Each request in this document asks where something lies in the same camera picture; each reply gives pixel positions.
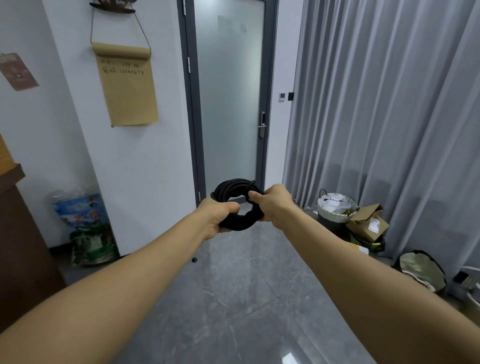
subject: kraft paper scroll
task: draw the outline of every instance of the kraft paper scroll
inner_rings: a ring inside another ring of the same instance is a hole
[[[92,42],[111,124],[158,121],[149,48]]]

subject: person's left hand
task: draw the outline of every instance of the person's left hand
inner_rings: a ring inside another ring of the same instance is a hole
[[[230,231],[226,228],[219,227],[229,213],[237,214],[240,210],[240,205],[236,202],[217,202],[211,198],[206,198],[201,201],[200,205],[193,212],[205,224],[204,240],[212,239],[219,232]]]

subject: door handle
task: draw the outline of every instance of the door handle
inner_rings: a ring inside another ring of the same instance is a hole
[[[260,128],[260,137],[263,138],[265,136],[265,127],[267,124],[265,124],[265,111],[262,111],[260,114],[260,125],[258,126]]]

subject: coiled black cable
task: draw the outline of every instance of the coiled black cable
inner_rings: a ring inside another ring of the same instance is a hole
[[[218,202],[227,202],[231,197],[245,196],[247,202],[253,205],[252,209],[245,215],[228,214],[225,220],[220,222],[220,226],[230,230],[241,231],[248,229],[264,216],[260,206],[248,199],[248,191],[264,194],[260,187],[255,184],[255,181],[249,181],[243,178],[235,178],[222,182],[217,186],[215,191],[210,194],[212,199]]]

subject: black bag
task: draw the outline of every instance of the black bag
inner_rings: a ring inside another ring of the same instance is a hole
[[[442,267],[423,250],[403,253],[393,264],[393,268],[425,286],[431,292],[441,295],[447,281]]]

